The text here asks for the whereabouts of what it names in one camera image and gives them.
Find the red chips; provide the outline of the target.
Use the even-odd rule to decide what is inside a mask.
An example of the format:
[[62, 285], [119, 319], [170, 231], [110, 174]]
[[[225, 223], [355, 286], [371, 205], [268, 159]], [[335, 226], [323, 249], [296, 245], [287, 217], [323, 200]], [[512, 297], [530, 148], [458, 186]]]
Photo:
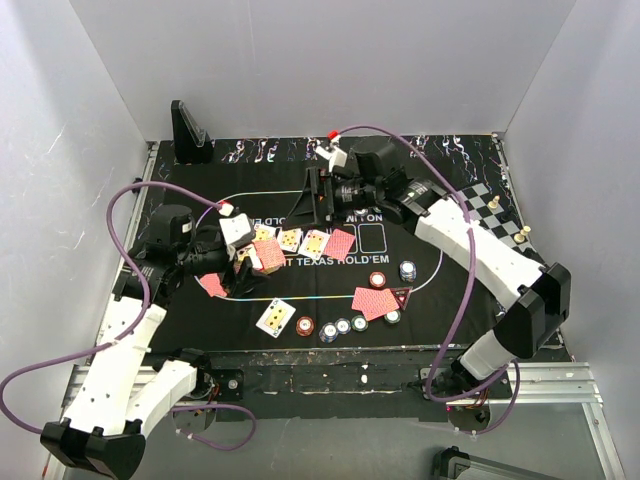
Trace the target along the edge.
[[381, 289], [386, 285], [386, 276], [379, 271], [374, 271], [369, 276], [369, 285], [374, 289]]

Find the red back cards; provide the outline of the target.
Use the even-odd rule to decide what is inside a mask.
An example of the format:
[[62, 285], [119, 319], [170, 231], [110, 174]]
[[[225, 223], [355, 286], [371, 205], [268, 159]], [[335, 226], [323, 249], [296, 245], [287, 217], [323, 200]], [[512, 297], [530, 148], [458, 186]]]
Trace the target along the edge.
[[220, 276], [217, 273], [209, 273], [199, 278], [201, 287], [210, 297], [225, 298], [227, 292], [222, 286]]
[[388, 288], [375, 290], [364, 287], [355, 289], [351, 308], [359, 311], [367, 321], [383, 317], [399, 309], [394, 294]]

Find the red playing card box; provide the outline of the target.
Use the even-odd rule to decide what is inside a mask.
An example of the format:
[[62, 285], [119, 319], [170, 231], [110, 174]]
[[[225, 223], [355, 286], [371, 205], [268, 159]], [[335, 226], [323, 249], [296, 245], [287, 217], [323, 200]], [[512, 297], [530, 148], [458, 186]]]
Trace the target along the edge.
[[283, 250], [275, 238], [255, 241], [238, 250], [234, 268], [239, 270], [245, 259], [249, 259], [254, 270], [266, 274], [286, 264]]

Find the red triangular acrylic marker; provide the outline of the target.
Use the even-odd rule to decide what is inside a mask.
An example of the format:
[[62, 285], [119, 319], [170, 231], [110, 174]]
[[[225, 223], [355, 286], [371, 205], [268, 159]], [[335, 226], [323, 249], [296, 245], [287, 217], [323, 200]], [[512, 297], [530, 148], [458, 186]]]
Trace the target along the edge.
[[392, 288], [391, 292], [398, 304], [398, 308], [405, 310], [407, 308], [412, 289], [410, 287]]

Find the green poker chip stack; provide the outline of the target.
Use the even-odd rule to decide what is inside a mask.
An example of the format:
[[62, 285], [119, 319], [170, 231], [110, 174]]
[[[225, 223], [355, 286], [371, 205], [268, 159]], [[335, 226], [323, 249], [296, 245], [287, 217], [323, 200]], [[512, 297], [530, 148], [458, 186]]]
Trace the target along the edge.
[[356, 315], [351, 319], [351, 329], [356, 332], [364, 332], [368, 329], [368, 321], [362, 315]]

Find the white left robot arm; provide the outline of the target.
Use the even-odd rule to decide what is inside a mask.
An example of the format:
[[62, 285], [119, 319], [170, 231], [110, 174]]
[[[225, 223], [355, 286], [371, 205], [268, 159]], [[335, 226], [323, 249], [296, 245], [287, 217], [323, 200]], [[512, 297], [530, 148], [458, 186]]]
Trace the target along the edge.
[[230, 273], [221, 238], [199, 242], [190, 208], [163, 205], [143, 240], [129, 252], [105, 313], [103, 344], [61, 420], [48, 422], [41, 444], [63, 465], [111, 479], [129, 479], [144, 455], [147, 438], [180, 402], [209, 408], [215, 398], [240, 399], [230, 382], [236, 370], [216, 370], [208, 354], [182, 348], [154, 367], [133, 389], [149, 344], [175, 291], [188, 275]]

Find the three of spades card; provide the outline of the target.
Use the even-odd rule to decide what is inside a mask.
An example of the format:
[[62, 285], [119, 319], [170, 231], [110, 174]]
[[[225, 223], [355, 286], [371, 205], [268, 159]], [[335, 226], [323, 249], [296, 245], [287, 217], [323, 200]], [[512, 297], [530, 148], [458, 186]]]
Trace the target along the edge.
[[256, 327], [272, 338], [278, 338], [295, 311], [282, 299], [274, 298], [256, 322]]

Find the seven of diamonds card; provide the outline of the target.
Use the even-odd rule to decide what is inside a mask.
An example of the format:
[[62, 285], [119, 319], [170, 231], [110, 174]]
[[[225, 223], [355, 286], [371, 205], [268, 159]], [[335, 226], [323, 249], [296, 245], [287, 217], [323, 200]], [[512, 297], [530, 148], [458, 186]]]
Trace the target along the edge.
[[281, 229], [277, 235], [277, 242], [284, 252], [297, 253], [302, 242], [303, 232], [300, 228]]

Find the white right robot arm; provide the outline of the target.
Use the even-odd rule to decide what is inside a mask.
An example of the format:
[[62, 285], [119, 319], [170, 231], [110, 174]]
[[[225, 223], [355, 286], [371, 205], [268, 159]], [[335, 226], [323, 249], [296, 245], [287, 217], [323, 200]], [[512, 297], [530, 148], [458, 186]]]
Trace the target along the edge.
[[570, 272], [526, 257], [477, 224], [444, 178], [409, 177], [395, 143], [369, 137], [344, 151], [332, 138], [317, 153], [328, 164], [307, 168], [285, 228], [329, 227], [352, 211], [376, 207], [466, 268], [506, 310], [450, 367], [427, 380], [436, 393], [479, 395], [512, 360], [532, 358], [567, 319]]

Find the blue chip aside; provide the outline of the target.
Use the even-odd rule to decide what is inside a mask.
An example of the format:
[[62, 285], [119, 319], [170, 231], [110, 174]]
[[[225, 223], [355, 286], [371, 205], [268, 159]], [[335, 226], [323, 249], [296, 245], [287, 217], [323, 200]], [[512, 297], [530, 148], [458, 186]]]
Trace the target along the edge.
[[346, 335], [351, 331], [351, 322], [346, 318], [340, 318], [335, 322], [336, 330], [341, 335]]

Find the red poker chip stack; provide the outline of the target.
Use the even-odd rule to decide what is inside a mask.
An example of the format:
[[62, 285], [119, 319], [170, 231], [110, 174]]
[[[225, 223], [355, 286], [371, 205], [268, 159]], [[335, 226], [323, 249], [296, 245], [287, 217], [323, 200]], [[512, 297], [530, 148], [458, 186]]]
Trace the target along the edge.
[[312, 318], [307, 316], [300, 317], [296, 322], [296, 333], [301, 337], [310, 336], [315, 329], [315, 323]]

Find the blue poker chip stack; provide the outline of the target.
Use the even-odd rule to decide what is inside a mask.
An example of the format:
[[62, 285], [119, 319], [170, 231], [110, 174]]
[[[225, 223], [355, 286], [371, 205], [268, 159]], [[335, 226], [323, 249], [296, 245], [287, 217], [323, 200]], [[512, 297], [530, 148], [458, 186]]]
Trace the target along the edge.
[[334, 323], [326, 323], [319, 332], [319, 338], [323, 343], [332, 343], [338, 336], [339, 332]]

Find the blue chips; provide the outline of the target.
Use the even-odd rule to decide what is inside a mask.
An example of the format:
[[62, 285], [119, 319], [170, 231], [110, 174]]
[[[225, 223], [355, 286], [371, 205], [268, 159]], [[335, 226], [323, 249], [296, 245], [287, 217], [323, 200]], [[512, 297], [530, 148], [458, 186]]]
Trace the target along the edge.
[[399, 265], [399, 276], [403, 282], [413, 283], [417, 278], [417, 267], [412, 261], [403, 261]]

